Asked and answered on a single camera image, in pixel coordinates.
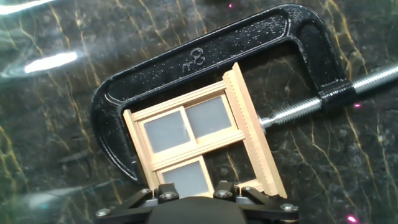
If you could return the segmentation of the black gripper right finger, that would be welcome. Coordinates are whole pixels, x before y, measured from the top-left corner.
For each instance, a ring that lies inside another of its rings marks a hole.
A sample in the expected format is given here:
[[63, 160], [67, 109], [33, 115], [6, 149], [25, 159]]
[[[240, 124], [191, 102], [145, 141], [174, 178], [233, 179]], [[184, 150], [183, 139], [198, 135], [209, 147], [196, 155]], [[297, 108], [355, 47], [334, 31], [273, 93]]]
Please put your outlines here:
[[232, 182], [220, 182], [214, 191], [214, 199], [233, 202], [242, 210], [246, 223], [298, 223], [297, 205], [251, 186], [239, 187]]

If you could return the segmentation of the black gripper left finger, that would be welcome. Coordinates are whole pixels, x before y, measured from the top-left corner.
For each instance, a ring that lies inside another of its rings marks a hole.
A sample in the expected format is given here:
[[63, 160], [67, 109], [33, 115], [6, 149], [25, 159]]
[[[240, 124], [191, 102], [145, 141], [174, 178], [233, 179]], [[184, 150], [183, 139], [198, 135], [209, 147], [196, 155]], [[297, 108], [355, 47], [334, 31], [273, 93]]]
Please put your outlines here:
[[160, 184], [154, 190], [141, 189], [118, 207], [99, 209], [95, 224], [145, 223], [156, 206], [179, 198], [174, 184]]

